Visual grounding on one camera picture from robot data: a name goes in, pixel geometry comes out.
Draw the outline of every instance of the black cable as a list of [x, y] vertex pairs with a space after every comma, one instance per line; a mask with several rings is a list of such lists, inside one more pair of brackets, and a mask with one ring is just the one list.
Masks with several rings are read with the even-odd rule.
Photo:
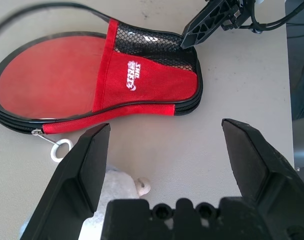
[[304, 34], [298, 35], [298, 36], [289, 36], [289, 37], [287, 37], [287, 39], [297, 39], [297, 38], [303, 38], [303, 37], [304, 37]]
[[294, 9], [291, 13], [286, 15], [285, 17], [266, 24], [259, 23], [256, 18], [255, 18], [255, 0], [252, 0], [251, 3], [251, 20], [252, 24], [251, 25], [244, 25], [239, 27], [240, 29], [257, 29], [260, 31], [271, 31], [274, 29], [279, 28], [280, 26], [284, 25], [287, 21], [292, 19], [294, 16], [296, 16], [299, 12], [301, 12], [304, 9], [304, 1], [296, 8]]
[[304, 23], [302, 22], [287, 22], [286, 24], [290, 24], [290, 25], [304, 25]]

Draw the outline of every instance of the screw hole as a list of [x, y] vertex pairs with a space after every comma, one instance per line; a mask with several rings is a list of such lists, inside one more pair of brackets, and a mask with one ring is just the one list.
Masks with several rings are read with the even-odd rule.
[[215, 208], [208, 203], [200, 203], [196, 207], [196, 211], [200, 214], [203, 219], [216, 218]]
[[166, 204], [159, 204], [153, 209], [153, 216], [160, 220], [167, 220], [172, 217], [172, 209]]

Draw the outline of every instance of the white table surface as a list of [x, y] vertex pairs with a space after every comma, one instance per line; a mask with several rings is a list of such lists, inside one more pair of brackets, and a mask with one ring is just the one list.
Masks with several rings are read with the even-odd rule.
[[[33, 0], [0, 0], [0, 18]], [[148, 29], [182, 33], [204, 7], [203, 0], [79, 0], [125, 23]], [[94, 16], [69, 11], [42, 21], [17, 26], [17, 36], [0, 38], [0, 59], [44, 33], [97, 30]], [[256, 8], [261, 22], [284, 16], [284, 0], [265, 0]], [[70, 17], [59, 22], [62, 17]], [[292, 128], [285, 27], [262, 35], [249, 30], [219, 28], [196, 47], [204, 91], [200, 106], [186, 116], [133, 115], [113, 119], [108, 163], [133, 178], [147, 177], [150, 205], [177, 199], [217, 206], [223, 196], [239, 196], [221, 128], [233, 118], [259, 129], [267, 141], [293, 165]], [[84, 131], [53, 135], [76, 143]], [[0, 125], [0, 240], [16, 239], [33, 212], [57, 166], [50, 159], [51, 144]]]

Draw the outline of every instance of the black plastic bracket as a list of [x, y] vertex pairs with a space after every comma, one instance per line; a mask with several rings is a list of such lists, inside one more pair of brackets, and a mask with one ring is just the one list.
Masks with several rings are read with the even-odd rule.
[[247, 0], [212, 0], [183, 31], [183, 49], [204, 42], [219, 26], [223, 30], [239, 28], [248, 18]]

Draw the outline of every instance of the black zipper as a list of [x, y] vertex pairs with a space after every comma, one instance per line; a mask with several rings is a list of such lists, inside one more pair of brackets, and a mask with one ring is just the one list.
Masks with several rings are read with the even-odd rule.
[[[200, 92], [203, 92], [203, 85], [201, 85], [200, 87]], [[201, 99], [202, 99], [202, 94], [200, 94], [198, 98], [190, 105], [176, 108], [174, 115], [181, 116], [193, 112], [199, 106]]]
[[10, 130], [13, 130], [21, 134], [32, 134], [32, 131], [37, 129], [29, 126], [17, 125], [3, 119], [0, 119], [0, 124], [7, 127]]

